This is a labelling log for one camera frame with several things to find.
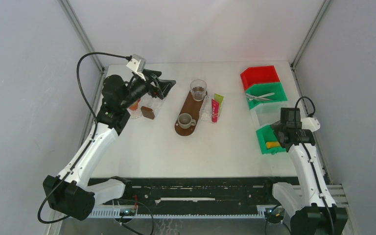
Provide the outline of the green bin with toothpaste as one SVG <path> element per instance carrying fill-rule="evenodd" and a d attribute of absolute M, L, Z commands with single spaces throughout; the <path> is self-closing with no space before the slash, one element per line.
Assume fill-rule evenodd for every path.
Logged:
<path fill-rule="evenodd" d="M 278 148 L 272 148 L 272 149 L 267 149 L 265 146 L 265 143 L 268 141 L 278 141 L 277 138 L 275 137 L 273 129 L 270 127 L 270 125 L 265 125 L 260 127 L 256 131 L 256 135 L 258 138 L 258 143 L 260 146 L 260 150 L 262 154 L 277 154 L 281 152 L 286 152 L 286 149 L 283 147 L 278 147 Z"/>

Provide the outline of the yellow toothpaste tube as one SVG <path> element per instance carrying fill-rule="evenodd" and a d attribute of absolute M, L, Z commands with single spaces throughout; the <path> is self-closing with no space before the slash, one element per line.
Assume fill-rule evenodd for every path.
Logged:
<path fill-rule="evenodd" d="M 267 149 L 272 149 L 281 147 L 281 144 L 278 141 L 268 141 L 265 143 L 265 146 Z"/>

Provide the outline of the red toothpaste tube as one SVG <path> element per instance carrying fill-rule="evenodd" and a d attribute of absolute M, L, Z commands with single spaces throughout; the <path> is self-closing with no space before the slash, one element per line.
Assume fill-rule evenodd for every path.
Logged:
<path fill-rule="evenodd" d="M 219 102 L 215 99 L 211 100 L 211 121 L 212 123 L 218 122 L 218 115 L 219 115 Z"/>

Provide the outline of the orange ceramic cup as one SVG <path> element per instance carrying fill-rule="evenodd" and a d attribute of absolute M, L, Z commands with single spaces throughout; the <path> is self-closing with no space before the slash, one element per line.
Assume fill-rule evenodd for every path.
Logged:
<path fill-rule="evenodd" d="M 128 109 L 131 111 L 136 111 L 138 109 L 139 102 L 140 102 L 140 99 L 135 101 L 131 106 L 128 107 Z"/>

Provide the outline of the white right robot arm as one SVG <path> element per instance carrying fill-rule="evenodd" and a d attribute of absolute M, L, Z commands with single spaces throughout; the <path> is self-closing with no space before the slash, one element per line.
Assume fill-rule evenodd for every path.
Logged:
<path fill-rule="evenodd" d="M 289 154 L 301 188 L 280 182 L 263 190 L 266 202 L 277 202 L 290 217 L 293 235 L 340 235 L 348 221 L 345 208 L 337 206 L 322 173 L 313 131 L 320 124 L 312 117 L 301 119 L 299 108 L 280 109 L 280 120 L 270 125 L 281 147 Z"/>

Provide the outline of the grey ceramic cup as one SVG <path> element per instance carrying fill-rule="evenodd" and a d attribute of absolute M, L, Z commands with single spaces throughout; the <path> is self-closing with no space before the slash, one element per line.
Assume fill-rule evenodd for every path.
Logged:
<path fill-rule="evenodd" d="M 179 114 L 177 122 L 182 129 L 189 129 L 196 125 L 196 120 L 188 113 Z"/>

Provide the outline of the green toothpaste tube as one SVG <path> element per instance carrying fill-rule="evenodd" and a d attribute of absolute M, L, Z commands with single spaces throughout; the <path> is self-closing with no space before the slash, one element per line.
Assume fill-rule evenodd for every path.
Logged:
<path fill-rule="evenodd" d="M 221 107 L 223 99 L 224 99 L 224 96 L 219 95 L 217 93 L 214 94 L 214 100 L 219 104 L 219 107 Z"/>

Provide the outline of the clear glass tumbler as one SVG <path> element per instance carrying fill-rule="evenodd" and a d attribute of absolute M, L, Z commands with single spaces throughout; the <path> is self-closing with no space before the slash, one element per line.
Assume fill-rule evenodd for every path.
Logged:
<path fill-rule="evenodd" d="M 207 92 L 207 84 L 204 80 L 196 79 L 190 84 L 190 92 L 195 101 L 202 101 Z"/>

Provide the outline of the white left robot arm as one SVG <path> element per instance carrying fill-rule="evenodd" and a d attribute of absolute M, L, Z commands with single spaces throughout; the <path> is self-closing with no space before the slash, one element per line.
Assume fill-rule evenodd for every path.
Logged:
<path fill-rule="evenodd" d="M 133 190 L 117 176 L 92 186 L 88 183 L 102 155 L 127 124 L 128 108 L 146 94 L 164 100 L 176 85 L 175 80 L 160 79 L 161 75 L 160 71 L 144 69 L 141 74 L 134 73 L 130 81 L 117 74 L 105 78 L 92 133 L 56 176 L 48 175 L 43 181 L 46 197 L 37 212 L 40 223 L 57 223 L 69 217 L 84 220 L 96 205 L 113 199 L 122 204 L 132 201 Z"/>

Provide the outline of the clear textured acrylic holder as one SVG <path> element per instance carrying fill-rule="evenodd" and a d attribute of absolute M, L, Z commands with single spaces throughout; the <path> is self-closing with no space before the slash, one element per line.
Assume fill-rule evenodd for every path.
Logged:
<path fill-rule="evenodd" d="M 223 102 L 221 102 L 221 103 L 217 102 L 217 104 L 218 104 L 217 114 L 212 113 L 212 109 L 213 109 L 212 104 L 213 104 L 213 99 L 211 99 L 208 96 L 205 96 L 205 98 L 203 100 L 203 104 L 202 104 L 202 106 L 200 108 L 200 112 L 199 112 L 200 120 L 205 121 L 205 122 L 209 122 L 209 123 L 212 123 L 212 124 L 217 124 L 217 122 L 220 118 L 221 112 L 222 112 Z"/>

